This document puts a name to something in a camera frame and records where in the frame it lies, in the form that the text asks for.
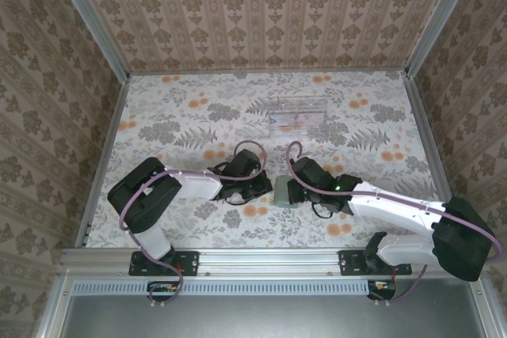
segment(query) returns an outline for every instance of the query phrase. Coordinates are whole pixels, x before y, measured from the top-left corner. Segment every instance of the gray surface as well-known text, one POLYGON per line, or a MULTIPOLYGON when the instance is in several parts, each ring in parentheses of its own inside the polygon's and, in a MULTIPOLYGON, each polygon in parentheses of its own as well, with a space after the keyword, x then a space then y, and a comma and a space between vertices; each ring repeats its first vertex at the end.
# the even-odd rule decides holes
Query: gray surface
POLYGON ((484 337, 470 287, 424 280, 400 303, 362 296, 74 297, 62 337, 484 337))

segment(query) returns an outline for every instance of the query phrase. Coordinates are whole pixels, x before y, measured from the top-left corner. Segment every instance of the wallpaper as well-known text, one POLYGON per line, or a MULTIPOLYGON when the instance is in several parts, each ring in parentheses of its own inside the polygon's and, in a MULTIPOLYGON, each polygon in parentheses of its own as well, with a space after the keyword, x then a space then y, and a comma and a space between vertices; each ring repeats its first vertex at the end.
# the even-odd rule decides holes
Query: wallpaper
MULTIPOLYGON (((86 246, 135 247, 118 228, 107 194, 146 158, 158 157, 173 168, 206 169, 230 161, 244 139, 265 147, 273 185, 288 174, 288 144, 301 139, 304 154, 333 176, 348 173, 391 192, 436 199, 399 72, 134 76, 86 246), (278 96, 326 97, 326 122, 306 135, 299 124, 269 134, 269 99, 278 96)), ((255 146, 244 148, 260 154, 255 146)), ((343 213, 321 219, 310 203, 276 207, 273 192, 241 206, 175 199, 160 223, 178 248, 364 247, 377 231, 399 230, 343 213)))
POLYGON ((132 73, 405 66, 437 0, 92 0, 132 73))
MULTIPOLYGON (((453 192, 507 244, 507 0, 459 0, 417 85, 453 192)), ((490 267, 507 305, 507 260, 490 267)))
POLYGON ((0 336, 30 336, 119 84, 71 0, 0 0, 0 336))

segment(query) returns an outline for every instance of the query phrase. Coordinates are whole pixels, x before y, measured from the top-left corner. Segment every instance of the floor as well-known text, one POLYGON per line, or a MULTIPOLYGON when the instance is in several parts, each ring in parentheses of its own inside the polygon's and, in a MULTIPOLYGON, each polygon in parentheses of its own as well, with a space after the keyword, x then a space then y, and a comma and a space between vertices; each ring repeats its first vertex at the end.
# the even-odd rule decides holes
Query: floor
MULTIPOLYGON (((436 199, 399 72, 134 76, 87 247, 134 246, 106 196, 150 156, 174 168, 205 169, 230 159, 237 142, 255 139, 268 152, 274 184, 287 174, 285 147, 298 134, 269 136, 266 103, 292 96, 327 98, 325 127, 299 138, 305 154, 334 176, 349 173, 389 191, 436 199)), ((319 219, 307 203, 283 209, 272 201, 273 193, 241 207, 178 200, 162 216, 162 228, 178 248, 364 246, 376 231, 398 232, 372 218, 319 219)))
POLYGON ((390 306, 365 296, 187 296, 163 308, 139 296, 73 297, 61 337, 91 336, 485 337, 468 284, 442 279, 390 306))

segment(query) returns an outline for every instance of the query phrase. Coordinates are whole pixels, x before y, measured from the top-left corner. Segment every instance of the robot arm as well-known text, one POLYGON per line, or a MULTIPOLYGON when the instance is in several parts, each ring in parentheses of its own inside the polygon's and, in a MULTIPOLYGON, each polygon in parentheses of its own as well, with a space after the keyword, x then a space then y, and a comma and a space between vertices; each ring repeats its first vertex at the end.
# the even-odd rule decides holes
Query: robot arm
POLYGON ((465 200, 453 197, 448 203, 429 202, 387 192, 359 177, 343 174, 334 178, 310 158, 300 158, 291 165, 293 176, 309 186, 289 181, 289 201, 307 199, 331 214, 378 218, 415 233, 376 233, 364 251, 369 268, 374 270, 381 263, 438 264, 459 279, 478 279, 492 246, 480 230, 494 235, 465 200))
MULTIPOLYGON (((256 173, 250 180, 241 180, 241 177, 249 176, 255 169, 261 169, 259 158, 249 150, 242 150, 231 162, 210 168, 209 171, 172 170, 171 174, 157 179, 139 194, 120 223, 127 225, 146 253, 164 261, 173 254, 173 247, 161 228, 160 217, 170 203, 184 198, 227 201, 235 193, 248 202, 273 190, 265 170, 256 173), (238 180, 223 180, 220 177, 237 177, 238 180)), ((166 171, 168 169, 157 158, 146 159, 111 189, 108 201, 121 215, 143 184, 166 171)))

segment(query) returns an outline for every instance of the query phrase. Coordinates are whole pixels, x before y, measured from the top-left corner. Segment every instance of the metal bracket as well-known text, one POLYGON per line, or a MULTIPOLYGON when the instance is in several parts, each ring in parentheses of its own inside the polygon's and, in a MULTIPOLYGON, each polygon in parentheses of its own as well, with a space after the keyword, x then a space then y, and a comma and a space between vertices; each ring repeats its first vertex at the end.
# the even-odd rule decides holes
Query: metal bracket
POLYGON ((342 276, 368 276, 368 275, 393 275, 393 269, 396 275, 412 275, 412 267, 410 264, 401 264, 391 267, 379 260, 377 263, 378 271, 373 272, 366 264, 366 258, 363 254, 364 250, 344 250, 338 252, 340 258, 340 271, 342 276))
MULTIPOLYGON (((199 252, 176 251, 168 264, 178 269, 183 276, 197 276, 197 270, 199 269, 199 252)), ((132 253, 128 274, 130 276, 176 275, 170 269, 149 261, 140 251, 132 253)))

